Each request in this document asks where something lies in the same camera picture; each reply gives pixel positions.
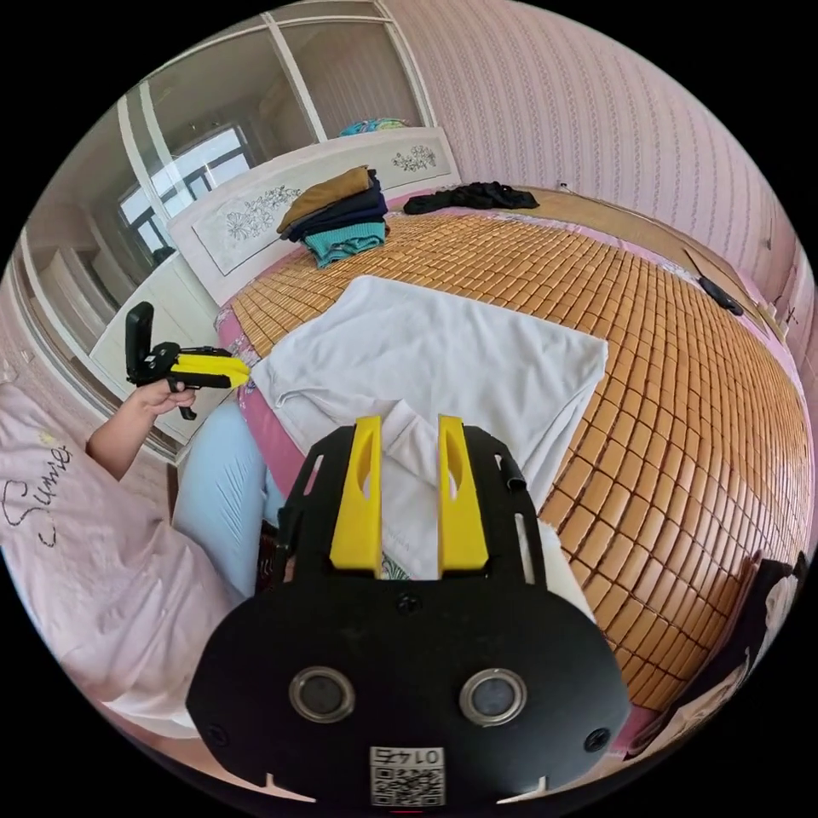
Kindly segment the person's left hand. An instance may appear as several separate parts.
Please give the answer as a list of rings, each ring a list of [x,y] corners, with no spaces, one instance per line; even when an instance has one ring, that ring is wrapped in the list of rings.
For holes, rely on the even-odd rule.
[[[157,418],[175,410],[191,409],[196,393],[182,382],[157,381],[137,387],[123,404],[132,413]]]

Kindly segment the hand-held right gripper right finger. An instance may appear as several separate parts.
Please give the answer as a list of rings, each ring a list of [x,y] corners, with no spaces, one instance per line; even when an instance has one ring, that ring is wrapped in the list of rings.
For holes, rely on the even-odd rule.
[[[469,448],[460,418],[438,425],[438,548],[440,571],[481,571],[489,555]]]

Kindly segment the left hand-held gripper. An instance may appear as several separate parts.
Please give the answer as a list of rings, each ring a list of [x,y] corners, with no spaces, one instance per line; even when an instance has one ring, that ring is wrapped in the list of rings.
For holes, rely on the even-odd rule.
[[[181,382],[194,391],[238,388],[250,379],[248,366],[221,348],[212,346],[183,348],[176,343],[161,343],[141,363],[141,386],[157,381]],[[183,419],[192,421],[196,412],[179,410]]]

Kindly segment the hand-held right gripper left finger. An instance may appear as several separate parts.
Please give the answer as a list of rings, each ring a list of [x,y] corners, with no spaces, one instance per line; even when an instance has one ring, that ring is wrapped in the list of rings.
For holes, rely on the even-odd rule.
[[[382,568],[381,462],[381,418],[359,418],[329,552],[336,570]]]

